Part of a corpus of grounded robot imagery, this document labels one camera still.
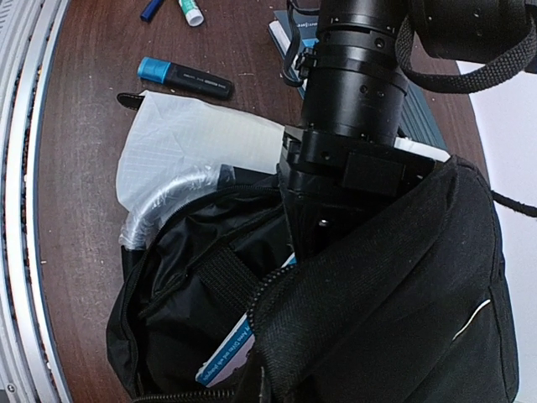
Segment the black student bag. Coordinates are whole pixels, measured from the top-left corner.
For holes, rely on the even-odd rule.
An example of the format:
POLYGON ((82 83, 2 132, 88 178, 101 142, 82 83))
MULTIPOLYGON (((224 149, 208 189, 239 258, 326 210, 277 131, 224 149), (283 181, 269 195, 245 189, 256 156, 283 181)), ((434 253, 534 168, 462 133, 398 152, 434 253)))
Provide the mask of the black student bag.
POLYGON ((124 269, 107 357, 163 402, 512 402, 514 319, 492 192, 453 157, 315 257, 291 264, 275 178, 196 198, 124 269), (247 362, 197 370, 247 311, 247 362))

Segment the blue Hamer book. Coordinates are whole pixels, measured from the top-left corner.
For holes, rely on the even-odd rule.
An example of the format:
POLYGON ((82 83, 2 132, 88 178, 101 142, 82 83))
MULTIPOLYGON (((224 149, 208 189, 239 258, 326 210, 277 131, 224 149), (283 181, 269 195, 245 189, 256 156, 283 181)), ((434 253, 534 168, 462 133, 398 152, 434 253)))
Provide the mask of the blue Hamer book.
POLYGON ((284 83, 304 100, 300 126, 449 159, 422 91, 395 60, 404 15, 400 1, 289 1, 275 12, 269 32, 284 83))

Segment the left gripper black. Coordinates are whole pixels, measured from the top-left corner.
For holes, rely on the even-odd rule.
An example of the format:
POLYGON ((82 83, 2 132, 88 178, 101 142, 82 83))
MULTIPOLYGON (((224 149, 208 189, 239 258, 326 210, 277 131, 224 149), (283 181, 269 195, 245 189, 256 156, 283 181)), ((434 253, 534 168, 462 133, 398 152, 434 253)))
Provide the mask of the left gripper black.
POLYGON ((286 128, 277 173, 296 259, 346 237, 435 168, 411 149, 286 128))

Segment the white fabric pouch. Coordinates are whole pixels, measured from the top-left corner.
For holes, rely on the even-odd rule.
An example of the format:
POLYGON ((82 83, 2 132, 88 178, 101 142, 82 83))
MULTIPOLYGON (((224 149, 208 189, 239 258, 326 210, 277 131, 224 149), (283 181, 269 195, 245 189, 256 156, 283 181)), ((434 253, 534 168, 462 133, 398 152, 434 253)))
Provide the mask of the white fabric pouch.
POLYGON ((160 92, 120 93, 134 110, 118 161, 118 202, 131 210, 141 196, 192 166, 234 165, 272 174, 283 125, 229 107, 160 92))

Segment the dog picture book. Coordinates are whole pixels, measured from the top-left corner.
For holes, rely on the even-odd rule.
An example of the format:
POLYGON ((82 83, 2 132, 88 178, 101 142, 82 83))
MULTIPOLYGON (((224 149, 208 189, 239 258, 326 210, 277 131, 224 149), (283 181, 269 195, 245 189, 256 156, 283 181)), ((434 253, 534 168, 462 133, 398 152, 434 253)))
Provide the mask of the dog picture book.
POLYGON ((248 313, 252 310, 259 291, 265 288, 266 285, 259 285, 255 289, 247 305, 247 311, 240 317, 210 358, 197 370, 195 381, 198 384, 206 388, 216 386, 228 379, 247 362, 248 354, 255 341, 248 313))

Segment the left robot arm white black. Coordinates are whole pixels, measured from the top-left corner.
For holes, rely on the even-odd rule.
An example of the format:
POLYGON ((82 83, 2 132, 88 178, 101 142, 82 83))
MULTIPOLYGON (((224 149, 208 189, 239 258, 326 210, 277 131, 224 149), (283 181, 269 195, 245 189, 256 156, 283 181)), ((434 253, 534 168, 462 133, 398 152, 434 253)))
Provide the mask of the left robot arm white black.
POLYGON ((317 41, 293 32, 285 68, 305 98, 284 130, 280 188, 297 259, 307 259, 437 168, 398 149, 410 84, 470 94, 534 72, 533 1, 324 1, 317 41))

